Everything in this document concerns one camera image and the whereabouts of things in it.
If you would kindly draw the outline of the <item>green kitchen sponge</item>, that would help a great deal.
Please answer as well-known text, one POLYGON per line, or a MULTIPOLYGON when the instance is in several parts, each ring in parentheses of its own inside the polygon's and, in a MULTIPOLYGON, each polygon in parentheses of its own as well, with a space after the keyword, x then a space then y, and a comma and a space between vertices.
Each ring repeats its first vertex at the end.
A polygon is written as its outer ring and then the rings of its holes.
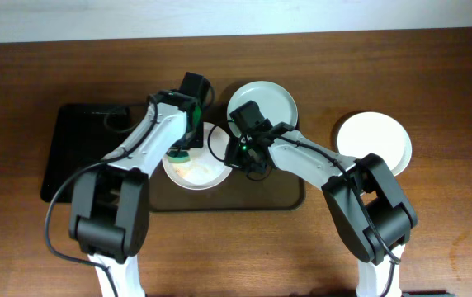
POLYGON ((186 150, 169 150, 166 157, 169 163, 186 163, 191 159, 186 150))

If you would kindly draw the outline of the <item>white plate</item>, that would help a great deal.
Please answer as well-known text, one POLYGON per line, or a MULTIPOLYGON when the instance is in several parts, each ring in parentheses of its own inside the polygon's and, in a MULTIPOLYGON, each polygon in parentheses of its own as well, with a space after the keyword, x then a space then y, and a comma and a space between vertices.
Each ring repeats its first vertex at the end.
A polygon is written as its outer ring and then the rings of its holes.
POLYGON ((382 157, 394 176, 406 169, 413 154, 405 128, 389 115, 374 111, 348 116, 338 127, 334 144, 342 155, 364 158, 374 153, 382 157))
POLYGON ((163 157, 163 169, 167 176, 177 185, 188 190, 200 191, 218 186, 232 172, 231 167, 223 163, 225 150, 229 142, 229 135, 220 127, 216 127, 210 136, 210 148, 221 158, 218 161, 208 149, 208 135, 213 124, 204 123, 204 144, 202 148, 191 148, 187 151, 188 158, 179 162, 163 157))

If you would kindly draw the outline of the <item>pale blue plate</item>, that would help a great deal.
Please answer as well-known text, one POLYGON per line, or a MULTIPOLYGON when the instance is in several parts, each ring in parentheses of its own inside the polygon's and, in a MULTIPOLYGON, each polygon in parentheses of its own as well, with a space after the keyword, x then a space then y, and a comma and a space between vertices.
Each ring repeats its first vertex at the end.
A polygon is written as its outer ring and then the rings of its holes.
POLYGON ((230 98, 227 107, 227 119, 231 113, 248 101, 254 101, 262 116, 271 124, 262 131, 269 131, 280 123, 293 128, 298 123, 298 109, 295 100, 282 86, 267 81, 250 82, 240 87, 230 98))

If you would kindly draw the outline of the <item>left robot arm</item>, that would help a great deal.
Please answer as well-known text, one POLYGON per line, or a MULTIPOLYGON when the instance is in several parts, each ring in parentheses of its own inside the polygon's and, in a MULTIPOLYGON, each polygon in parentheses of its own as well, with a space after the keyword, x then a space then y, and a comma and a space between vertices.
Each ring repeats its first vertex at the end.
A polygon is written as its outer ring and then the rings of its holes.
POLYGON ((147 98, 144 118, 101 160, 78 170, 68 233, 87 254, 105 296, 143 296, 137 255, 149 228, 149 178, 168 153, 203 145, 207 78, 186 73, 177 89, 147 98))

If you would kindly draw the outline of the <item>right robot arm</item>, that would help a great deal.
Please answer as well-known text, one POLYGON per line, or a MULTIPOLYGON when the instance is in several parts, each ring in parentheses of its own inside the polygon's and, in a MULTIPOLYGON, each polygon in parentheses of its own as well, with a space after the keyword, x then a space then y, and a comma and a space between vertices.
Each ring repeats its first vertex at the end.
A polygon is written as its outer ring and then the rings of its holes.
POLYGON ((268 167, 319 188, 338 235, 358 260, 358 296, 401 296, 399 266, 417 214, 380 156, 347 157, 305 138, 293 125, 272 124, 255 101, 228 115, 239 134, 224 164, 246 173, 268 167))

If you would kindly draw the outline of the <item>brown plastic serving tray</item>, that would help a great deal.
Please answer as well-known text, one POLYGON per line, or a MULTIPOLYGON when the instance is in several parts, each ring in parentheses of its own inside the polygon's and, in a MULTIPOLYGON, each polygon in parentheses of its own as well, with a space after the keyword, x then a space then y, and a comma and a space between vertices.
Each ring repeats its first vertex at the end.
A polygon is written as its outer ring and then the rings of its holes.
MULTIPOLYGON (((205 122, 214 125, 207 144, 212 156, 218 160, 210 148, 210 136, 216 127, 223 129, 229 137, 232 135, 225 109, 218 106, 207 111, 205 122)), ((167 176, 162 161, 150 177, 149 186, 149 207, 153 212, 293 210, 305 197, 304 182, 278 170, 271 170, 268 175, 247 175, 232 169, 218 186, 188 190, 167 176)))

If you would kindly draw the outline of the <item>black rectangular tray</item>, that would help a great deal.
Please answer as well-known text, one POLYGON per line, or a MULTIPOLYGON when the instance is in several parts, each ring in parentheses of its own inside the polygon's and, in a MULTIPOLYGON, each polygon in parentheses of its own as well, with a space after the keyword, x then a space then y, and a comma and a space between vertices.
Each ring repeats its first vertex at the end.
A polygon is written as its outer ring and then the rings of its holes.
POLYGON ((66 104, 59 108, 50 154, 40 190, 49 202, 62 183, 79 168, 96 162, 127 137, 105 127, 131 126, 130 109, 112 104, 66 104))

